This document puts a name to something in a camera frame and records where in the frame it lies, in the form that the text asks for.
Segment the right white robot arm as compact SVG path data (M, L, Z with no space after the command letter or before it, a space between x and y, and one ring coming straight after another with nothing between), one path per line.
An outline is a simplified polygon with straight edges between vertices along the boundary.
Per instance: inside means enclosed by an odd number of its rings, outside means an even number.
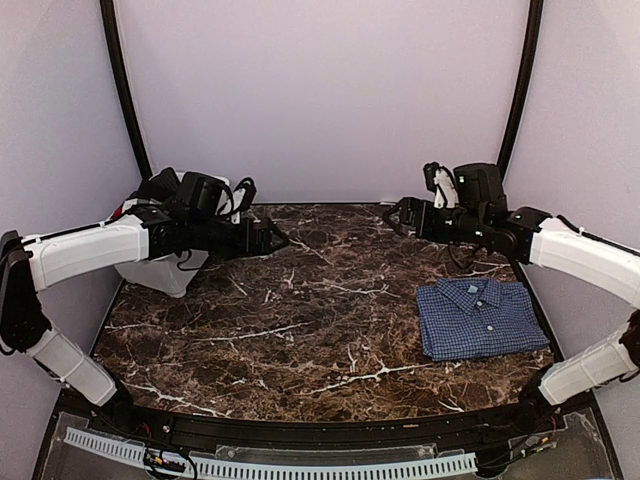
M539 374L510 413L521 434L534 432L549 407L612 381L639 373L639 252L585 232L560 215L533 207L511 209L505 197L443 206L405 197L388 207L383 220L397 233L440 244L470 244L508 257L527 268L539 286L549 280L562 293L592 293L627 318L590 327L590 344Z

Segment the blue checked long sleeve shirt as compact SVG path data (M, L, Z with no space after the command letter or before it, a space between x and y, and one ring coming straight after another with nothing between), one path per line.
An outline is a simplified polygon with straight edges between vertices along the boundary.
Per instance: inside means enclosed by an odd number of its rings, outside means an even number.
M416 289L423 354L436 362L545 349L526 287L491 277L440 278Z

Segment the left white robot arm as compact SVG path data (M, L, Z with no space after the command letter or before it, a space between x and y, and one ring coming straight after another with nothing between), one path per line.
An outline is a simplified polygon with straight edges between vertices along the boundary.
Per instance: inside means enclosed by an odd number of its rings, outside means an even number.
M127 389L69 339L44 313L41 292L68 280L126 263L165 260L184 252L220 259L272 254L289 243L269 218L187 222L159 208L138 206L120 217L69 231L1 239L1 352L31 357L88 402L120 436L141 427Z

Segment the white plastic bin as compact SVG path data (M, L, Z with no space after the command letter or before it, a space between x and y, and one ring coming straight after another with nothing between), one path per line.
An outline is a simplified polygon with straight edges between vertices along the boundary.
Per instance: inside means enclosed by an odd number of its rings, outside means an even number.
M177 201L176 194L162 204L135 205L145 212L152 210L160 219L167 219L169 225L151 226L149 251L150 258L139 261L128 261L115 266L116 271L126 281L160 291L170 297L181 298L186 294L187 286L202 267L208 252L200 248L199 233L215 223L235 223L239 215L234 213L237 201L230 197L230 182L227 178L213 176L226 185L218 213L213 216L189 211L185 205Z

